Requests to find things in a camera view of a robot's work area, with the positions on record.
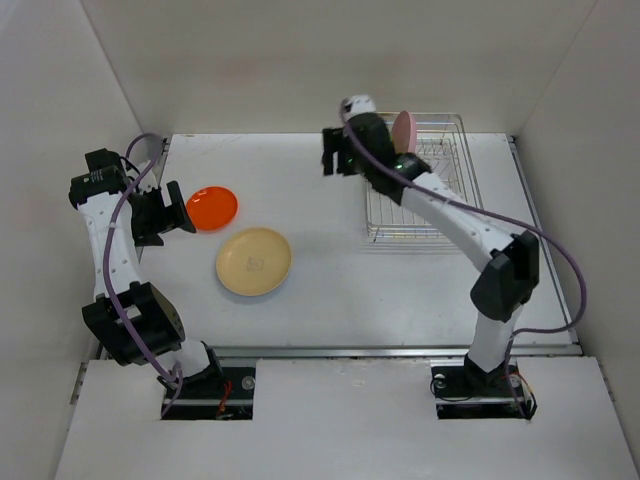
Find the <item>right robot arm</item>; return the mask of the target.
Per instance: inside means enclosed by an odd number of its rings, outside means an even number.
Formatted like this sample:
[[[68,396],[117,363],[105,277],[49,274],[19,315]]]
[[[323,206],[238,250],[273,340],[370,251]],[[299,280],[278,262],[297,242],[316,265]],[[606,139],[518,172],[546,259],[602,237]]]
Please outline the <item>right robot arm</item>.
[[[539,284],[540,247],[525,230],[484,221],[413,151],[394,144],[374,112],[322,131],[324,175],[361,175],[381,195],[423,218],[461,250],[479,273],[470,291],[478,317],[463,381],[477,394],[508,381],[506,352],[523,306]]]

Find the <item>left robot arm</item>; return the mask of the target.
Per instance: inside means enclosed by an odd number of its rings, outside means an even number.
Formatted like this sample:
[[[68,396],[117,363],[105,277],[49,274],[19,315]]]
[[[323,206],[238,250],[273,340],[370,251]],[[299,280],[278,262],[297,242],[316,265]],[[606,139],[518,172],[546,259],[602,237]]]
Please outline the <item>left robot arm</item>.
[[[186,387],[217,394],[224,373],[213,348],[188,340],[176,308],[140,268],[140,248],[162,245],[162,234],[174,229],[195,230],[177,182],[140,189],[136,167],[107,149],[85,160],[88,171],[72,179],[69,199],[85,221],[94,259],[94,300],[82,309],[86,326],[118,364],[154,358],[169,388],[179,364]]]

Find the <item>red-orange plate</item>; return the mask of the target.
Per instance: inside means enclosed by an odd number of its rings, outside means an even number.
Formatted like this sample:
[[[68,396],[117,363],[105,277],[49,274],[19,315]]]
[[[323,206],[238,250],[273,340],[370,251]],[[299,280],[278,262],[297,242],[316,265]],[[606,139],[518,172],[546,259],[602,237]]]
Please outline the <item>red-orange plate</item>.
[[[196,191],[187,201],[186,209],[198,231],[212,232],[229,225],[238,212],[235,194],[221,186],[209,186]]]

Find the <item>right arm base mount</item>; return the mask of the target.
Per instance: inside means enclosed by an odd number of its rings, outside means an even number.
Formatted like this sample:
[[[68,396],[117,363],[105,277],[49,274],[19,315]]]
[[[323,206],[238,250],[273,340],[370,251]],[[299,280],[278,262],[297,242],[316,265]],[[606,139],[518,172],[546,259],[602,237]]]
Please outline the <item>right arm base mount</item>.
[[[515,364],[509,375],[503,369],[488,384],[474,384],[462,365],[431,368],[430,391],[439,420],[520,419],[532,420],[538,402]]]

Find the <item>pink plate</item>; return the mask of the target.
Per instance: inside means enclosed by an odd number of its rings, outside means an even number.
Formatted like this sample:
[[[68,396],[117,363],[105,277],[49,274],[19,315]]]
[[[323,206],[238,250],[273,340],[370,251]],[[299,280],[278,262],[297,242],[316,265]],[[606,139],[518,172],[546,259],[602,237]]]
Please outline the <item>pink plate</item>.
[[[400,154],[415,153],[417,145],[417,123],[408,111],[401,111],[391,129],[395,151]]]

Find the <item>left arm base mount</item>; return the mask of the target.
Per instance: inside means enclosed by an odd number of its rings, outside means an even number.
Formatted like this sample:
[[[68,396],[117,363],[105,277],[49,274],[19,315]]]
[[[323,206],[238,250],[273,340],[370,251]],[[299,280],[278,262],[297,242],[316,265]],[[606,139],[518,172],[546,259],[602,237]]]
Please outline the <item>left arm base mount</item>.
[[[256,368],[226,366],[223,377],[185,382],[176,400],[175,391],[164,393],[162,420],[245,421],[253,419]]]

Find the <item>yellow-orange plate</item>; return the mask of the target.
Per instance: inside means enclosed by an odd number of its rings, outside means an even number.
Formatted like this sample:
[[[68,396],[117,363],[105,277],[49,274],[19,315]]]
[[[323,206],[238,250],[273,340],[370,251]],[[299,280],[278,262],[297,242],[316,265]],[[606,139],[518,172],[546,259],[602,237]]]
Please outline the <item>yellow-orange plate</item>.
[[[269,228],[248,228],[219,250],[216,274],[232,293],[257,297],[278,288],[288,277],[293,253],[287,239]]]

